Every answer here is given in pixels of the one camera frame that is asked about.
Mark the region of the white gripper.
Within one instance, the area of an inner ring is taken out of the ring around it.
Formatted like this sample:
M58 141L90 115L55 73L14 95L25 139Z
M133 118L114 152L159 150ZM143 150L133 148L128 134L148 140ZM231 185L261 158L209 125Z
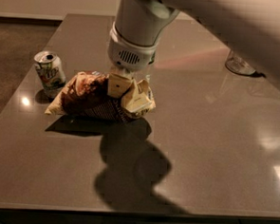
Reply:
M150 42L148 45L140 45L123 38L117 30L116 23L113 23L109 38L107 54L113 65L118 68L109 73L107 80L109 97L119 99L122 96L121 107L127 113L148 113L154 109L154 94L149 83L146 80L133 81L129 72L142 71L155 61L159 31L146 31L140 38L150 38Z

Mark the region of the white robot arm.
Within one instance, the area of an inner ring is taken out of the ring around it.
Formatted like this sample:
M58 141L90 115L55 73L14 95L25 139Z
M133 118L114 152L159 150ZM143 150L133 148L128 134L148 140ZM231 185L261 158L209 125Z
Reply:
M280 90L280 0L121 0L109 33L113 65L137 72L163 30L185 14Z

